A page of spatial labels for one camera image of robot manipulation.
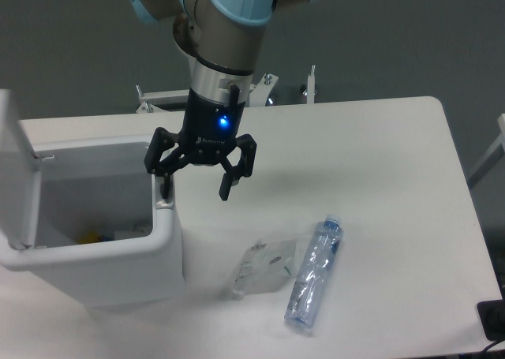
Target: gray floor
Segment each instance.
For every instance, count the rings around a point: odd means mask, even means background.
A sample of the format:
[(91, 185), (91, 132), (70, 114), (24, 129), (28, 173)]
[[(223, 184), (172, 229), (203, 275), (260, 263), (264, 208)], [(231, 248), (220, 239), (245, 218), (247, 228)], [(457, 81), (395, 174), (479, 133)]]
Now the gray floor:
[[(17, 93), (22, 118), (132, 113), (135, 84), (189, 86), (171, 23), (141, 24), (129, 0), (0, 0), (0, 87)], [(280, 76), (280, 101), (297, 102), (311, 64), (320, 102), (441, 100), (467, 171), (505, 113), (505, 2), (322, 0), (278, 11), (257, 74)], [(473, 198), (492, 248), (505, 247), (505, 160)]]

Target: blue led light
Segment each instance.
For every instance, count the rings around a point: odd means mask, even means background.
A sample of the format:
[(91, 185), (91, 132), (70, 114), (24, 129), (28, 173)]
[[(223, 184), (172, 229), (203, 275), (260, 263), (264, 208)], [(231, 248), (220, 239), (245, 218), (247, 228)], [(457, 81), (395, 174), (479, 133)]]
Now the blue led light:
[(219, 126), (221, 126), (223, 129), (226, 129), (228, 126), (230, 126), (230, 121), (228, 121), (227, 116), (223, 116), (219, 119)]

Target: silver cylinder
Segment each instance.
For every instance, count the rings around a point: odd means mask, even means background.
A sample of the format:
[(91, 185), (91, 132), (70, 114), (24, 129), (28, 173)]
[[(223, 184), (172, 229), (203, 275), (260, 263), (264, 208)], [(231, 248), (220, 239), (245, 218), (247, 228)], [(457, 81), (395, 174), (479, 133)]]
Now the silver cylinder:
[(209, 101), (226, 105), (230, 99), (230, 91), (228, 91), (230, 83), (234, 83), (240, 88), (238, 103), (243, 103), (249, 96), (251, 81), (253, 81), (253, 75), (241, 76), (220, 73), (214, 69), (209, 69), (200, 62), (196, 62), (191, 88)]

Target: bin lid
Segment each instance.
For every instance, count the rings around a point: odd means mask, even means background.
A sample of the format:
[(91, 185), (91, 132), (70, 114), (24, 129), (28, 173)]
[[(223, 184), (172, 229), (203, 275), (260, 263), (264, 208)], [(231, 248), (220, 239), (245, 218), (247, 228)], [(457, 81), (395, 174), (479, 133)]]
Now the bin lid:
[(0, 234), (15, 249), (35, 244), (39, 160), (17, 118), (12, 93), (0, 89)]

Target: plastic water bottle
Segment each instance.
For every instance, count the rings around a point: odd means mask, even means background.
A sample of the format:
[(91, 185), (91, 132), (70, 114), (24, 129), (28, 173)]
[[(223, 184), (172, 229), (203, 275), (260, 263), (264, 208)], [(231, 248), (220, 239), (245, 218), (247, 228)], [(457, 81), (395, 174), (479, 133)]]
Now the plastic water bottle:
[(313, 326), (342, 235), (340, 219), (335, 215), (317, 223), (293, 286), (286, 321), (304, 328)]

